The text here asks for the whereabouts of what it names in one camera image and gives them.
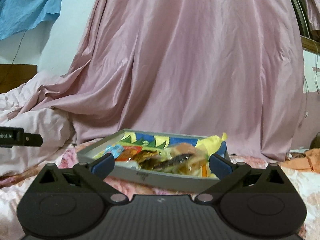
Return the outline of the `orange cloth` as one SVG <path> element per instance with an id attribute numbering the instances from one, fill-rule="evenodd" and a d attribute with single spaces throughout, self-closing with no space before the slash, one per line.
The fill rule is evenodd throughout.
<path id="1" fill-rule="evenodd" d="M 319 148 L 313 148 L 304 153 L 290 152 L 281 167 L 290 168 L 300 172 L 320 172 Z"/>

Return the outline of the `blue cloth on wall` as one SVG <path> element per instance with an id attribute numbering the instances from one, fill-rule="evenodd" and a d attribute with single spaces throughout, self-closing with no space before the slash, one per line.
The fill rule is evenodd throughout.
<path id="1" fill-rule="evenodd" d="M 1 40 L 55 21 L 61 4 L 62 0 L 1 0 Z"/>

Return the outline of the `brown wooden headboard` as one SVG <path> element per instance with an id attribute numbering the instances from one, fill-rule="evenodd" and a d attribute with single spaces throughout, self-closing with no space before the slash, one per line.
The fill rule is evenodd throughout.
<path id="1" fill-rule="evenodd" d="M 37 74 L 35 64 L 1 64 L 0 93 L 6 93 L 28 82 Z"/>

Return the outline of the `pink satin curtain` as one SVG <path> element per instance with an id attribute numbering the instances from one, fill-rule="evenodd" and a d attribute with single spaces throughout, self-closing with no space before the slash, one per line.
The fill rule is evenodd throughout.
<path id="1" fill-rule="evenodd" d="M 79 143 L 124 128 L 226 133 L 230 153 L 283 161 L 303 73 L 290 0 L 95 0 L 68 73 L 8 118 L 66 111 Z"/>

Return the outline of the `wooden window frame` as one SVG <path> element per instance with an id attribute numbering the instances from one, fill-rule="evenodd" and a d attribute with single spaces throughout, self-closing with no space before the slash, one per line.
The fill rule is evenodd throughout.
<path id="1" fill-rule="evenodd" d="M 320 43 L 316 42 L 308 37 L 301 36 L 302 47 L 304 50 L 319 55 Z"/>

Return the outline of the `yellow snack wrapper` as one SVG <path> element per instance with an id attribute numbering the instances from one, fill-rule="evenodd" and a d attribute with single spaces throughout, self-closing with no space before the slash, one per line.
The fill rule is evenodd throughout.
<path id="1" fill-rule="evenodd" d="M 221 144 L 226 141 L 228 135 L 223 133 L 221 136 L 212 135 L 204 139 L 198 140 L 195 148 L 201 153 L 205 154 L 207 157 L 210 157 L 212 154 L 216 153 L 220 148 Z"/>

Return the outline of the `pale pink duvet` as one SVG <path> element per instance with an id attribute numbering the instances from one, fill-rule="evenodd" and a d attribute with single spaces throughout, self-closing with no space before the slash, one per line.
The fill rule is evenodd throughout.
<path id="1" fill-rule="evenodd" d="M 1 126 L 23 128 L 43 138 L 41 147 L 1 148 L 1 176 L 22 174 L 71 143 L 74 128 L 65 111 L 48 107 L 22 112 L 41 88 L 61 80 L 61 76 L 42 71 L 27 83 L 1 94 Z"/>

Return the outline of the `light blue snack packet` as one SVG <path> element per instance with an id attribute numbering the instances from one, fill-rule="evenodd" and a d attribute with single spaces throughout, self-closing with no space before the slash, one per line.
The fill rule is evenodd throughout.
<path id="1" fill-rule="evenodd" d="M 122 152 L 124 151 L 123 146 L 115 144 L 115 145 L 107 145 L 104 154 L 112 154 L 114 159 L 117 159 Z"/>

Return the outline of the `orange snack packet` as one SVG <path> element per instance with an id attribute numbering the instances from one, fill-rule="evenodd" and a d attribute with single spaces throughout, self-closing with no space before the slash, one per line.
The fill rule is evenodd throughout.
<path id="1" fill-rule="evenodd" d="M 116 161 L 130 161 L 141 150 L 140 146 L 124 146 L 123 152 L 116 158 Z"/>

